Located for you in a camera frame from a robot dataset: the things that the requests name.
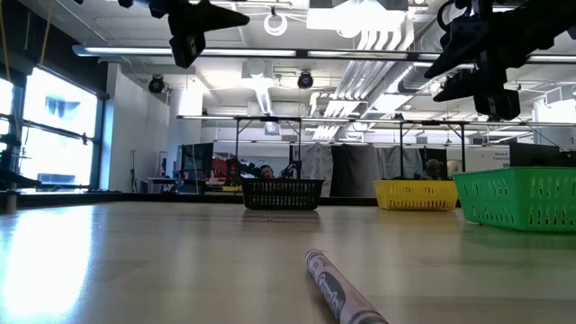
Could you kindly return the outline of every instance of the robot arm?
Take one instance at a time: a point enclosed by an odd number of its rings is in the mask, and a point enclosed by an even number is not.
[[[438,22],[446,31],[441,40],[444,52],[426,77],[437,77],[464,62],[476,63],[475,70],[450,77],[434,100],[473,96],[478,113],[511,120],[520,114],[520,102],[518,92],[504,89],[506,69],[522,67],[528,54],[550,49],[556,36],[576,26],[576,1],[527,0],[505,13],[494,13],[492,2],[518,0],[448,1],[469,10],[448,25],[439,13]],[[476,15],[469,15],[472,8]]]
[[[79,5],[84,2],[74,1]],[[118,0],[118,3],[125,8],[134,4],[147,6],[158,19],[168,15],[170,47],[180,68],[189,68],[206,48],[205,32],[244,26],[250,21],[244,14],[213,5],[209,0],[201,0],[199,4],[190,4],[188,0]]]

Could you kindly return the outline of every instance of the wooden table surface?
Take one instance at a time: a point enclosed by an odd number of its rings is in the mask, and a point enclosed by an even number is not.
[[[0,216],[1,323],[334,323],[318,248],[391,324],[573,324],[576,236],[459,211],[117,202]]]

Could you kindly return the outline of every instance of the plastic basket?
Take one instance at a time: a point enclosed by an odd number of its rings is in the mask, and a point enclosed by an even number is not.
[[[318,208],[324,180],[242,179],[244,204],[253,210],[312,211]]]
[[[375,181],[378,206],[387,210],[451,211],[458,194],[452,181]]]
[[[511,167],[454,175],[454,180],[468,221],[576,231],[576,169]]]

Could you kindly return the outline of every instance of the green basket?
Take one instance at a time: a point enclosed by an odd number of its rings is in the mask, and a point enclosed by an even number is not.
[[[511,167],[454,175],[468,221],[514,230],[576,231],[576,169]]]

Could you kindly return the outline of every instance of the black basket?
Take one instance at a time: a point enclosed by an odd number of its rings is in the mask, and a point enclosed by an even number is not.
[[[242,179],[244,204],[253,210],[313,211],[324,180]]]

